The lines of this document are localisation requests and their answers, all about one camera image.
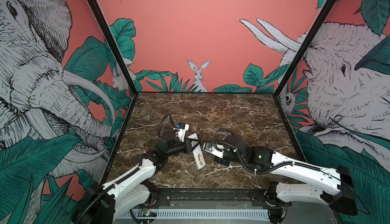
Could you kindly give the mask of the white remote control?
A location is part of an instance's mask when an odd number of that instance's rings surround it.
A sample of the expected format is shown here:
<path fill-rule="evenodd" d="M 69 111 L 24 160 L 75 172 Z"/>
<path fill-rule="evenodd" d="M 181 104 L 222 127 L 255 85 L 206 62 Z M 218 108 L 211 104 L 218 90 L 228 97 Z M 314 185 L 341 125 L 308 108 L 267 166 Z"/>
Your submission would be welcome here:
<path fill-rule="evenodd" d="M 206 166 L 206 162 L 203 156 L 203 152 L 200 146 L 200 141 L 196 133 L 189 135 L 188 138 L 191 141 L 191 150 L 197 165 L 198 170 Z"/>

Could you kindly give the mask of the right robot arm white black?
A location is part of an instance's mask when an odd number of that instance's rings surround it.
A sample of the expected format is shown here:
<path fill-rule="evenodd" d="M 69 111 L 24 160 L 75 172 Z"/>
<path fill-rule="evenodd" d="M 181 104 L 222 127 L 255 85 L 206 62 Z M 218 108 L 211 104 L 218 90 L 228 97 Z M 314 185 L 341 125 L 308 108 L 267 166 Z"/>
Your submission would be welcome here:
<path fill-rule="evenodd" d="M 341 214 L 358 214 L 352 175 L 345 166 L 326 168 L 304 163 L 270 148 L 249 146 L 233 132 L 221 141 L 205 144 L 203 149 L 222 165 L 234 162 L 255 176 L 270 173 L 299 181 L 298 184 L 275 183 L 266 193 L 271 198 L 325 204 Z"/>

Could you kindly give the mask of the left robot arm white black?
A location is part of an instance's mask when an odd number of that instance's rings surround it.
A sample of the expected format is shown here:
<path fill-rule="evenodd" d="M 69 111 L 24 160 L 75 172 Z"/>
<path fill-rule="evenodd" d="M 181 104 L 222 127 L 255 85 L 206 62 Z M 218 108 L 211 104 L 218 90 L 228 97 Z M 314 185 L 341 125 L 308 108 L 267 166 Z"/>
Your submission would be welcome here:
<path fill-rule="evenodd" d="M 169 157 L 192 154 L 198 169 L 206 162 L 196 134 L 189 135 L 189 125 L 172 123 L 171 129 L 157 131 L 157 143 L 140 156 L 139 164 L 112 181 L 90 186 L 77 208 L 74 224 L 111 224 L 122 214 L 145 203 L 153 205 L 156 187 L 148 179 L 158 173 Z"/>

